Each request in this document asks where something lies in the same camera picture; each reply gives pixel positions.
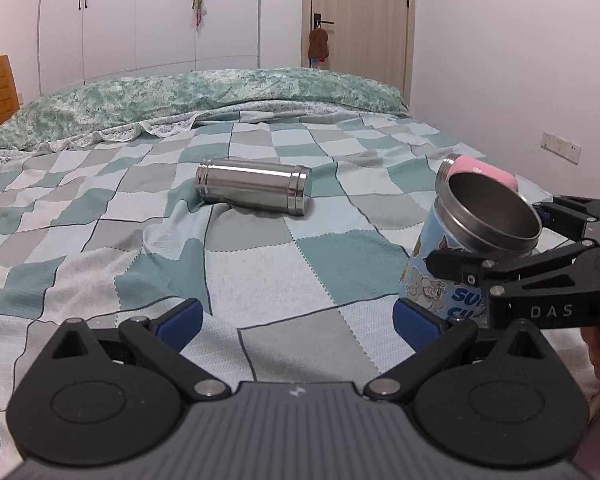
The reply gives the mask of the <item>blue cartoon cup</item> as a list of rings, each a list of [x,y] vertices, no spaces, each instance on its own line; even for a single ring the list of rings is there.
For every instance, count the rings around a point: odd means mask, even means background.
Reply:
[[[542,224],[515,190],[484,174],[460,172],[442,183],[401,276],[402,296],[439,318],[472,318],[486,325],[481,289],[454,278],[436,278],[430,252],[464,249],[494,258],[525,257],[535,250]]]

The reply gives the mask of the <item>pink cup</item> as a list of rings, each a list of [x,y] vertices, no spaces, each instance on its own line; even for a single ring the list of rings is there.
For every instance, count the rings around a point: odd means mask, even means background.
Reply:
[[[483,160],[473,158],[462,154],[449,154],[442,160],[442,163],[437,171],[436,180],[434,181],[434,190],[439,192],[442,184],[449,180],[454,174],[482,174],[492,180],[504,184],[508,188],[518,192],[518,182],[516,178],[509,172],[492,166]]]

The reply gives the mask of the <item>checkered green bed sheet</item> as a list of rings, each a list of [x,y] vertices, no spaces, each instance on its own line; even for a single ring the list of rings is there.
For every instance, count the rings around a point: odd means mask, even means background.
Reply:
[[[466,144],[384,114],[188,114],[76,150],[0,152],[0,479],[19,464],[6,405],[67,318],[111,327],[204,306],[187,359],[231,385],[364,384],[406,359],[400,275],[442,158]],[[210,158],[311,171],[300,218],[205,205]]]

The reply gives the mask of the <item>stainless steel bottle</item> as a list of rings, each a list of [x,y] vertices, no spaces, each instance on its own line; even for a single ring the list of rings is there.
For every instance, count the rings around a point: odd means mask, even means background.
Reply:
[[[311,169],[278,162],[206,159],[197,168],[196,191],[206,203],[304,216],[309,207]]]

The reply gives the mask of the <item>brown plush toy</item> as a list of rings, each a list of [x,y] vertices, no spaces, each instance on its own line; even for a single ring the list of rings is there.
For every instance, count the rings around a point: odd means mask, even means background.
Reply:
[[[325,63],[329,57],[328,32],[317,26],[309,33],[308,60],[310,65]]]

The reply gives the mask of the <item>wooden door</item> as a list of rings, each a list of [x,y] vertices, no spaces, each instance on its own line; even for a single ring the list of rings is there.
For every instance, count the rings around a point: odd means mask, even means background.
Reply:
[[[313,14],[333,21],[329,57],[310,65]],[[375,79],[400,90],[408,101],[413,73],[415,0],[302,0],[301,64]]]

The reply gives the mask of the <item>white wardrobe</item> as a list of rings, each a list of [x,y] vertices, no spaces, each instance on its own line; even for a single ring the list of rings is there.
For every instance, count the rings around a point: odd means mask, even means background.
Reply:
[[[42,93],[122,76],[256,68],[260,0],[40,0]]]

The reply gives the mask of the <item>wall power socket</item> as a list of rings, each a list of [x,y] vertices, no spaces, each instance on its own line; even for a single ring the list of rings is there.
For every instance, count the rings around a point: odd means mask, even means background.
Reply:
[[[543,132],[541,138],[541,148],[565,160],[568,160],[568,162],[571,162],[573,165],[577,165],[580,162],[580,145],[565,140],[560,136]]]

